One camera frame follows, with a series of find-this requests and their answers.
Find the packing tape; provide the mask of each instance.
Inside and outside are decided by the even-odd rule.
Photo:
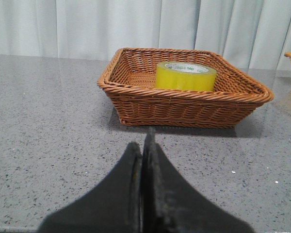
[[[211,67],[187,62],[157,64],[155,87],[195,91],[213,91],[217,71]]]

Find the speckled surface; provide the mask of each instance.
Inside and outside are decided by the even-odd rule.
[[[0,232],[34,232],[91,190],[128,142],[96,85],[108,62],[0,55]],[[291,232],[291,72],[249,70],[275,99],[234,129],[156,127],[156,141],[203,195],[258,233]]]

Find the brown wicker basket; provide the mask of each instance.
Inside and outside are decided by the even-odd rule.
[[[156,89],[156,64],[198,63],[217,70],[214,91]],[[119,49],[98,80],[125,125],[231,128],[274,94],[221,55],[202,50]]]

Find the granite countertop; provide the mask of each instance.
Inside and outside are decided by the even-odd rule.
[[[95,187],[147,126],[121,125],[108,62],[0,55],[0,232],[34,232]],[[245,70],[275,99],[234,129],[156,128],[178,171],[258,233],[291,232],[291,71]]]

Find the tape label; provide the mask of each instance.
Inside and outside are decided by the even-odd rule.
[[[205,67],[195,65],[195,64],[188,64],[188,63],[167,63],[165,64],[165,67],[172,70],[187,72],[187,73],[205,73],[209,71]]]

